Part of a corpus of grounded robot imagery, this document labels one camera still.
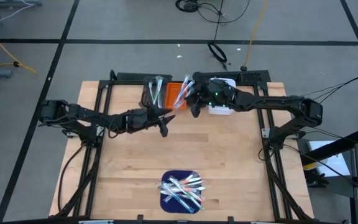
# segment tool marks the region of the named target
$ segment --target white box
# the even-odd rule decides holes
[[[233,86],[234,88],[236,87],[236,81],[234,81],[231,78],[211,78],[210,80],[224,80],[227,84],[229,84],[230,86]],[[223,107],[223,106],[208,106],[208,113],[209,114],[216,114],[216,115],[230,115],[234,112],[234,110],[229,109],[227,107]]]

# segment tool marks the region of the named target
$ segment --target black cable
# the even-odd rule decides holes
[[[211,8],[209,8],[209,7],[200,7],[200,8],[203,8],[203,9],[207,9],[207,10],[209,10],[209,11],[211,11],[211,12],[213,12],[213,13],[215,13],[217,16],[219,15],[219,10],[214,10],[214,9],[211,9]],[[223,14],[221,14],[221,20],[224,20],[224,21],[221,21],[219,24],[221,24],[222,26],[226,26],[227,25],[227,18],[226,17],[224,17],[224,15]]]
[[[358,144],[358,142],[355,141],[355,140],[351,140],[351,139],[348,139],[348,138],[339,136],[339,135],[337,135],[337,134],[330,133],[329,131],[325,131],[325,130],[319,129],[319,128],[313,128],[313,129],[317,130],[317,132],[320,132],[320,133],[322,133],[322,134],[325,134],[325,135],[328,135],[328,136],[331,136],[331,137],[335,137],[335,138],[345,139],[345,140],[348,140],[348,141],[353,142],[354,144]]]
[[[223,7],[223,1],[221,0],[221,8],[220,8],[220,12],[222,11],[222,7]],[[218,47],[218,45],[215,44],[215,40],[216,40],[216,36],[218,34],[218,29],[219,29],[219,23],[221,20],[221,13],[219,13],[219,17],[218,17],[218,23],[216,24],[216,30],[215,30],[215,36],[214,36],[214,40],[208,43],[208,48],[209,51],[211,51],[211,53],[214,55],[214,58],[216,58],[216,60],[218,60],[219,62],[222,63],[222,66],[225,70],[227,70],[226,67],[226,62],[227,62],[227,57],[226,54],[223,52],[223,50]],[[213,49],[213,47],[221,54],[221,56],[219,56]]]
[[[219,9],[218,22],[216,23],[216,30],[215,30],[214,42],[215,42],[215,40],[216,40],[216,35],[218,34],[219,23],[221,22],[221,14],[222,14],[223,1],[224,1],[224,0],[221,0],[221,8]]]
[[[314,94],[314,93],[319,93],[319,92],[322,92],[322,91],[324,91],[324,90],[328,90],[328,89],[330,89],[330,88],[334,88],[334,87],[337,87],[337,86],[342,85],[342,84],[344,84],[344,83],[339,83],[339,84],[336,84],[336,85],[327,87],[327,88],[322,89],[322,90],[313,91],[313,92],[311,92],[311,93],[302,94],[301,96],[308,96],[308,95],[312,95],[312,94]]]
[[[301,156],[305,156],[306,158],[311,159],[312,161],[315,161],[315,162],[320,163],[321,165],[327,167],[328,169],[330,169],[331,171],[333,171],[334,173],[336,173],[338,176],[340,176],[340,177],[342,177],[342,178],[345,178],[345,179],[346,179],[347,181],[349,181],[353,186],[358,187],[358,183],[354,182],[352,179],[346,177],[345,175],[340,174],[338,171],[334,170],[334,169],[333,169],[332,167],[330,167],[329,165],[327,165],[327,164],[325,164],[325,163],[323,163],[323,162],[321,162],[321,161],[318,161],[317,159],[314,159],[314,158],[312,158],[312,157],[310,157],[310,156],[308,156],[308,155],[306,155],[306,154],[301,154],[301,152],[300,152],[297,148],[295,148],[295,147],[293,147],[293,146],[289,146],[289,145],[287,145],[287,144],[284,144],[284,146],[296,150],[296,151],[299,153],[299,155],[301,155]]]
[[[111,121],[107,120],[106,118],[102,118],[102,117],[100,117],[100,116],[97,116],[97,115],[86,116],[86,117],[82,117],[81,119],[86,119],[86,118],[99,118],[99,119],[103,119],[103,120],[109,122],[108,136],[109,136],[109,138],[111,138],[111,139],[117,137],[118,134],[121,134],[121,133],[125,132],[125,131],[119,132],[119,128],[118,128],[116,125],[114,125],[113,122],[114,122],[114,120],[116,119],[116,117],[113,118]],[[69,124],[69,123],[75,122],[75,121],[77,121],[77,120],[75,119],[75,120],[71,120],[71,121],[65,121],[65,122],[58,123],[58,124],[56,124],[56,125]],[[58,127],[58,126],[50,126],[50,127],[53,127],[53,128],[62,128],[62,129],[64,129],[63,127]],[[111,132],[115,132],[116,135],[115,135],[115,136],[111,136]]]
[[[186,4],[185,4],[185,7],[188,6],[188,8],[185,8],[185,7],[180,7],[180,3],[182,1],[185,1]],[[197,0],[177,0],[175,2],[175,6],[177,7],[177,9],[181,10],[182,12],[195,12],[198,10],[198,3],[197,3]]]
[[[266,161],[265,159],[262,159],[261,157],[260,157],[260,152],[262,152],[262,150],[263,150],[263,148],[262,149],[260,149],[259,150],[259,152],[258,152],[258,158],[261,160],[261,161]]]
[[[346,86],[347,84],[349,84],[349,83],[351,83],[351,82],[353,82],[353,81],[355,81],[355,80],[358,80],[358,77],[353,78],[353,79],[351,79],[351,80],[349,80],[349,81],[343,83],[342,85],[340,85],[340,86],[338,86],[338,87],[336,87],[336,88],[333,88],[332,90],[330,90],[330,91],[328,91],[327,93],[324,93],[324,94],[322,94],[322,95],[320,95],[320,96],[314,98],[313,100],[317,100],[318,98],[321,98],[322,96],[327,95],[323,100],[321,100],[321,101],[319,102],[319,103],[322,103],[322,102],[324,102],[328,97],[330,97],[332,94],[334,94],[336,91],[338,91],[340,88]]]
[[[226,21],[226,22],[220,22],[219,20],[218,20],[218,21],[212,21],[212,20],[209,20],[209,19],[205,18],[205,16],[203,16],[202,13],[200,13],[200,9],[197,9],[197,12],[198,12],[198,14],[199,14],[203,19],[205,19],[205,20],[208,21],[208,22],[220,23],[220,24],[228,24],[228,23],[230,23],[230,22],[234,22],[234,21],[239,20],[239,19],[243,16],[243,15],[246,13],[247,9],[248,9],[249,3],[250,3],[250,0],[248,0],[248,3],[247,3],[247,5],[246,5],[246,8],[243,10],[243,12],[241,13],[241,15],[240,15],[239,17],[237,17],[237,18],[235,18],[235,19],[233,19],[233,20],[230,20],[230,21]],[[222,14],[222,10],[220,10],[220,11],[217,10],[217,13],[221,15],[221,14]]]
[[[291,193],[287,190],[287,188],[283,185],[282,181],[280,180],[280,178],[278,177],[278,174],[274,171],[273,168],[273,164],[271,161],[267,161],[266,162],[266,171],[267,171],[267,175],[274,181],[275,185],[278,187],[278,189],[280,190],[281,194],[283,195],[283,197],[287,200],[287,202],[289,203],[290,207],[292,208],[292,210],[294,211],[295,215],[297,215],[297,217],[300,220],[312,220],[311,217],[309,217],[303,210],[302,208],[297,204],[297,202],[295,201],[295,199],[291,196]]]
[[[65,166],[63,167],[62,174],[60,175],[59,188],[58,188],[58,192],[57,192],[57,209],[59,210],[59,212],[62,211],[62,206],[60,205],[60,201],[61,201],[61,197],[62,197],[63,176],[65,175],[66,169],[67,169],[69,163],[71,162],[71,160],[73,160],[74,157],[76,155],[78,155],[78,153],[80,153],[80,151],[83,148],[84,148],[84,146],[81,145],[81,147],[67,160]]]

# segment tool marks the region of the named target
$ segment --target black metal frame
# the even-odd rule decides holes
[[[321,146],[318,149],[307,152],[301,155],[301,162],[303,166],[307,166],[315,163],[316,161],[322,161],[323,159],[330,158],[331,156],[338,155],[342,152],[351,152],[351,177],[352,180],[357,183],[357,169],[356,162],[354,160],[354,145],[358,143],[358,131],[338,139],[330,144]],[[349,203],[351,208],[351,222],[358,224],[358,192],[357,187],[353,186],[353,197],[349,197]]]
[[[118,73],[117,76],[120,77],[125,76],[125,73]],[[144,75],[147,76],[156,76],[156,74],[135,74],[132,73],[132,75],[140,75],[139,77],[144,77]],[[237,86],[251,86],[254,89],[254,95],[259,96],[259,90],[262,90],[263,95],[268,96],[268,89],[267,89],[267,82],[270,82],[270,75],[269,72],[264,71],[248,71],[248,72],[221,72],[221,73],[204,73],[204,78],[208,78],[209,75],[212,75],[214,77],[225,77],[225,78],[233,78],[236,81]],[[109,80],[101,80],[99,81],[98,85],[98,92],[96,94],[96,101],[94,110],[99,111],[101,106],[101,100],[102,100],[102,94],[105,88],[107,88],[107,94],[106,99],[104,102],[104,108],[103,113],[107,114],[109,111],[110,101],[111,101],[111,95],[112,95],[112,88],[114,85],[143,85],[143,80],[118,80],[116,74],[111,71],[110,73],[110,79]],[[272,211],[274,216],[274,222],[275,223],[293,223],[293,224],[317,224],[317,223],[326,223],[326,222],[319,222],[316,220],[294,220],[291,213],[291,207],[290,203],[288,203],[287,199],[285,198],[285,194],[283,194],[283,205],[285,210],[285,218],[280,217],[280,210],[278,207],[278,200],[277,200],[277,191],[276,191],[276,184],[277,179],[278,183],[281,185],[278,188],[283,193],[283,190],[287,190],[285,186],[285,176],[284,176],[284,170],[282,166],[280,151],[277,150],[274,152],[275,154],[275,163],[276,163],[276,170],[277,175],[275,177],[271,177],[269,175],[269,167],[272,167],[272,163],[270,161],[270,154],[269,154],[269,146],[266,139],[263,138],[262,129],[265,128],[265,121],[264,116],[262,114],[262,109],[256,109],[257,110],[257,116],[259,121],[259,128],[260,128],[260,136],[262,140],[263,145],[263,152],[264,156],[266,158],[265,165],[268,172],[267,178],[268,178],[268,185],[269,185],[269,191],[270,191],[270,197],[272,201]],[[268,125],[270,128],[274,127],[274,120],[273,120],[273,114],[271,110],[267,111],[267,119],[268,119]],[[101,157],[101,151],[103,147],[103,139],[104,139],[104,132],[102,135],[97,137],[97,145],[95,148],[86,148],[84,161],[82,165],[81,175],[80,175],[80,181],[79,181],[79,188],[76,190],[70,201],[75,201],[72,206],[70,206],[69,210],[59,213],[58,216],[52,216],[46,219],[40,219],[40,220],[24,220],[24,221],[18,221],[18,222],[5,222],[5,223],[79,223],[79,221],[89,221],[91,216],[91,210],[93,205],[93,198],[94,198],[94,191],[96,187],[96,180],[98,176],[98,167]],[[96,150],[94,161],[92,164],[92,168],[88,172],[88,167],[90,164],[91,159],[91,153],[92,150]],[[80,215],[80,207],[81,207],[81,195],[83,195],[83,192],[89,183],[89,194],[86,202],[86,209],[85,209],[85,215]],[[73,208],[73,216],[68,217],[69,211]],[[114,223],[249,223],[251,222],[236,222],[234,221],[233,217],[228,217],[226,222],[199,222],[199,221],[184,221],[184,220],[143,220],[143,215],[138,215],[136,220],[114,220]]]
[[[247,82],[247,80],[244,79],[244,74],[248,73],[251,77],[252,82]],[[255,74],[258,73],[262,73],[262,78],[256,78]],[[212,73],[214,76],[219,76],[219,74],[223,74],[223,73]],[[236,76],[232,77],[235,78],[237,80],[236,85],[238,86],[251,86],[254,89],[254,95],[259,96],[259,88],[261,88],[263,90],[263,94],[265,96],[268,96],[268,89],[267,89],[267,83],[266,81],[270,81],[270,77],[269,77],[269,73],[268,71],[255,71],[255,72],[224,72],[224,74],[226,76]],[[94,106],[94,110],[99,111],[100,110],[100,104],[101,104],[101,96],[103,94],[103,91],[105,88],[107,88],[107,94],[106,94],[106,100],[105,100],[105,104],[104,104],[104,109],[103,109],[103,113],[107,114],[108,110],[109,110],[109,102],[111,99],[111,93],[112,93],[112,86],[113,85],[143,85],[143,80],[133,80],[133,81],[128,81],[128,80],[118,80],[117,76],[115,75],[115,73],[113,71],[111,71],[110,73],[110,80],[101,80],[99,81],[99,87],[98,87],[98,92],[96,95],[96,102],[95,102],[95,106]],[[264,123],[264,117],[262,114],[262,110],[261,109],[257,109],[257,115],[258,115],[258,120],[259,120],[259,128],[260,128],[260,136],[261,136],[261,140],[262,140],[262,145],[263,145],[263,151],[264,151],[264,156],[265,158],[269,158],[269,147],[267,145],[267,142],[265,141],[265,139],[262,137],[262,129],[265,128],[265,123]],[[268,124],[269,126],[272,128],[274,127],[274,120],[273,120],[273,114],[271,110],[267,110],[267,118],[268,118]],[[96,167],[99,166],[99,159],[100,159],[100,155],[101,155],[101,150],[102,150],[102,145],[103,145],[103,138],[104,138],[104,134],[102,136],[99,137],[100,139],[98,140],[99,144],[98,147],[96,148],[96,155],[95,155],[95,161],[94,163],[96,163]],[[87,148],[86,152],[85,152],[85,156],[84,156],[84,161],[83,161],[83,167],[81,170],[81,175],[80,175],[80,182],[79,184],[81,185],[86,177],[86,173],[88,171],[88,166],[90,163],[90,155],[91,155],[91,148]],[[281,156],[280,156],[280,151],[275,151],[275,162],[276,162],[276,169],[278,172],[278,177],[281,181],[281,183],[284,185],[285,187],[285,176],[284,176],[284,170],[283,170],[283,166],[282,166],[282,161],[281,161]],[[269,159],[265,160],[266,165],[268,163],[270,163]],[[275,221],[277,222],[278,220],[280,220],[280,211],[279,211],[279,207],[278,207],[278,200],[277,200],[277,192],[276,192],[276,188],[275,188],[275,183],[272,180],[272,178],[268,175],[268,184],[269,184],[269,190],[270,190],[270,196],[271,196],[271,200],[272,200],[272,210],[273,210],[273,216]],[[86,210],[85,210],[85,216],[86,218],[90,218],[91,216],[91,209],[92,209],[92,203],[93,203],[93,197],[94,197],[94,191],[95,191],[95,186],[96,186],[96,179],[97,179],[97,170],[96,173],[94,174],[92,181],[90,183],[90,187],[89,187],[89,194],[88,194],[88,198],[87,198],[87,203],[86,203]],[[285,209],[285,216],[286,219],[282,219],[282,220],[291,220],[292,219],[292,214],[291,214],[291,208],[288,204],[288,202],[286,201],[286,199],[283,196],[283,204],[284,204],[284,209]],[[81,198],[78,199],[77,203],[75,204],[74,210],[73,210],[73,216],[78,216],[79,212],[80,212],[80,205],[81,205]],[[115,223],[117,222],[122,222],[122,223],[126,223],[126,222],[133,222],[131,220],[114,220]],[[177,221],[150,221],[152,223],[158,222],[158,223],[172,223],[172,222],[177,222]],[[249,222],[235,222],[233,217],[228,217],[228,222],[229,223],[249,223]]]

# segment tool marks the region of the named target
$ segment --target cable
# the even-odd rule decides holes
[[[262,17],[264,15],[265,10],[266,10],[266,6],[267,6],[268,1],[269,0],[265,0],[264,6],[263,6],[263,8],[262,8],[262,10],[260,11],[260,14],[259,14],[258,21],[256,22],[256,25],[254,27],[254,31],[252,31],[252,35],[251,35],[251,39],[249,41],[248,50],[247,50],[247,57],[246,57],[246,62],[244,63],[244,67],[247,66],[248,58],[250,57],[252,41],[254,40],[255,34],[256,34],[257,30],[258,30],[258,26],[259,26],[260,22],[262,21]]]
[[[234,21],[239,20],[239,19],[246,13],[246,11],[247,11],[247,9],[248,9],[248,6],[249,6],[249,3],[250,3],[250,0],[248,0],[248,3],[247,3],[247,5],[246,5],[246,8],[243,10],[243,12],[241,13],[241,15],[240,15],[239,17],[237,17],[237,18],[235,18],[235,19],[233,19],[233,20],[230,20],[230,21],[219,22],[219,23],[220,23],[220,24],[228,24],[228,23],[230,23],[230,22],[234,22]],[[202,5],[204,5],[204,4],[210,5],[210,6],[214,7],[215,10],[216,10],[216,12],[217,12],[218,14],[222,15],[222,11],[219,11],[218,9],[216,9],[215,6],[213,6],[213,5],[210,4],[210,3],[201,3],[199,6],[202,6]],[[209,19],[205,18],[205,16],[203,16],[202,13],[200,13],[200,10],[199,10],[199,9],[197,9],[197,11],[198,11],[198,14],[199,14],[203,19],[205,19],[206,21],[208,21],[208,22],[213,22],[213,23],[218,23],[218,21],[212,21],[212,20],[209,20]]]
[[[351,79],[351,80],[349,80],[349,81],[343,83],[343,84],[340,85],[339,87],[336,87],[336,88],[334,88],[334,89],[328,91],[327,93],[324,93],[324,94],[322,94],[322,95],[320,95],[320,96],[314,98],[313,100],[317,100],[318,98],[321,98],[322,96],[328,95],[328,96],[326,96],[323,100],[321,100],[321,101],[319,102],[319,103],[322,103],[322,102],[324,102],[324,100],[326,100],[328,97],[330,97],[330,96],[331,96],[332,94],[334,94],[336,91],[338,91],[340,88],[346,86],[347,84],[353,82],[354,80],[358,80],[358,77],[353,78],[353,79]]]
[[[308,96],[308,95],[312,95],[312,94],[314,94],[314,93],[319,93],[319,92],[322,92],[322,91],[324,91],[324,90],[328,90],[328,89],[330,89],[330,88],[335,88],[335,87],[337,87],[337,86],[339,86],[339,85],[342,85],[342,84],[344,84],[344,83],[339,83],[339,84],[337,84],[337,85],[333,85],[333,86],[327,87],[327,88],[322,89],[322,90],[313,91],[313,92],[311,92],[311,93],[302,94],[301,96]]]
[[[117,137],[118,134],[121,134],[121,133],[126,132],[126,130],[120,132],[120,131],[119,131],[119,128],[114,124],[114,120],[116,119],[116,117],[114,117],[111,121],[107,120],[106,118],[102,118],[102,117],[96,116],[96,115],[86,116],[86,117],[83,117],[83,118],[81,118],[81,119],[88,119],[88,118],[99,118],[99,119],[103,119],[103,120],[107,121],[107,122],[109,123],[108,136],[109,136],[109,138],[111,138],[111,139]],[[70,124],[70,123],[76,122],[76,121],[77,121],[77,120],[74,119],[74,120],[71,120],[71,121],[64,121],[64,122],[61,122],[61,123],[57,123],[57,124],[55,124],[55,125]],[[50,127],[53,127],[53,128],[63,128],[63,127],[58,127],[58,126],[50,126]]]
[[[221,0],[221,8],[220,8],[220,12],[222,11],[222,7],[223,7],[223,1]],[[214,58],[216,60],[218,60],[219,62],[222,63],[222,66],[225,70],[227,70],[226,67],[226,62],[227,62],[227,57],[226,54],[223,52],[223,50],[215,43],[216,40],[216,35],[218,34],[218,29],[219,29],[219,22],[221,20],[221,13],[219,13],[219,17],[218,17],[218,23],[216,24],[216,30],[215,30],[215,36],[214,36],[214,40],[208,43],[208,48],[209,51],[212,53],[212,55],[214,55]],[[219,56],[213,49],[213,47],[221,54],[221,56]]]
[[[308,155],[306,155],[306,154],[301,154],[301,152],[300,152],[297,148],[295,148],[295,147],[293,147],[293,146],[289,146],[289,145],[287,145],[287,144],[284,144],[284,146],[289,147],[289,148],[291,148],[291,149],[294,149],[294,150],[295,150],[296,152],[298,152],[299,155],[301,155],[301,156],[305,156],[306,158],[311,159],[312,161],[315,161],[315,162],[320,163],[321,165],[327,167],[328,169],[330,169],[331,171],[333,171],[334,173],[336,173],[338,176],[340,176],[340,177],[342,177],[342,178],[345,178],[345,179],[346,179],[347,181],[349,181],[353,186],[358,187],[358,183],[356,183],[356,182],[354,182],[353,180],[351,180],[350,178],[348,178],[348,177],[346,177],[346,176],[340,174],[338,171],[334,170],[334,169],[333,169],[332,167],[330,167],[329,165],[327,165],[327,164],[325,164],[325,163],[323,163],[323,162],[321,162],[321,161],[318,161],[317,159],[314,159],[314,158],[312,158],[312,157],[310,157],[310,156],[308,156]]]
[[[262,149],[260,149],[259,150],[259,152],[258,152],[258,159],[260,159],[261,161],[266,161],[265,159],[262,159],[261,157],[260,157],[260,152],[262,152],[262,150],[263,150],[263,148]]]
[[[328,136],[331,136],[331,137],[334,137],[334,138],[345,139],[345,140],[351,141],[351,142],[353,142],[353,143],[355,143],[355,144],[358,144],[358,142],[355,141],[355,140],[351,140],[351,139],[348,139],[348,138],[339,136],[339,135],[337,135],[337,134],[330,133],[329,131],[325,131],[325,130],[319,129],[319,128],[313,128],[313,129],[317,130],[317,132],[320,132],[320,133],[322,133],[322,134],[325,134],[325,135],[328,135]]]
[[[81,145],[81,147],[76,152],[74,152],[74,154],[68,159],[65,166],[63,167],[62,174],[60,175],[59,188],[58,188],[58,192],[57,192],[57,208],[58,208],[59,212],[62,211],[62,206],[60,204],[60,201],[61,201],[61,197],[62,197],[61,192],[62,192],[62,187],[63,187],[63,176],[65,175],[65,172],[66,172],[66,169],[67,169],[69,163],[74,159],[74,157],[76,155],[78,155],[78,153],[80,153],[80,151],[83,148],[84,148],[84,146]]]
[[[188,6],[188,8],[180,7],[180,3],[182,1],[186,2],[185,6]],[[177,9],[181,10],[182,12],[195,12],[195,11],[198,10],[197,0],[192,0],[192,1],[189,1],[189,0],[177,0],[175,2],[175,6],[177,7]]]
[[[21,61],[19,61],[17,58],[15,58],[15,56],[13,56],[8,50],[6,50],[6,48],[1,43],[0,43],[0,47],[5,51],[5,53],[7,53],[14,60],[14,62],[11,63],[11,65],[15,66],[15,62],[17,62],[18,66],[24,67],[25,69],[30,70],[34,74],[37,74],[37,72],[33,68],[30,68],[29,66],[24,65]],[[2,63],[2,64],[0,64],[0,67],[5,66],[5,65],[9,65],[9,63]]]
[[[334,138],[339,138],[338,136],[333,136],[333,135],[324,133],[324,132],[322,132],[322,131],[309,131],[309,132],[307,132],[307,133],[305,133],[305,134],[311,134],[311,133],[321,133],[321,134],[325,134],[325,135],[327,135],[327,136],[331,136],[331,137],[334,137]]]
[[[223,0],[221,0],[221,8],[219,9],[218,22],[216,23],[214,42],[216,40],[216,35],[218,34],[219,23],[221,22],[222,7],[223,7]]]
[[[10,17],[12,17],[12,16],[14,16],[14,15],[16,15],[17,13],[23,11],[24,9],[28,9],[28,8],[34,6],[33,4],[29,4],[29,3],[27,3],[27,2],[25,2],[25,1],[23,1],[23,0],[21,0],[21,1],[22,1],[24,4],[26,4],[27,6],[21,8],[21,9],[19,9],[19,10],[17,10],[16,12],[12,13],[10,16],[3,17],[2,19],[0,19],[0,22],[3,21],[3,20],[5,20],[5,19],[8,19],[8,18],[10,18]]]
[[[214,11],[214,10],[211,9],[211,8],[201,7],[201,6],[200,6],[200,8],[207,9],[207,10],[209,10],[209,11],[215,13],[217,16],[219,15],[219,10]],[[221,17],[222,17],[222,19],[224,19],[224,22],[220,22],[220,24],[221,24],[222,26],[226,26],[226,25],[227,25],[227,23],[226,23],[226,22],[227,22],[227,18],[224,17],[224,14],[221,14]]]

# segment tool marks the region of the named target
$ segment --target orange container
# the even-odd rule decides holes
[[[165,107],[174,109],[173,104],[180,93],[181,83],[168,83],[167,94],[165,95]],[[179,107],[179,110],[186,109],[186,102]]]

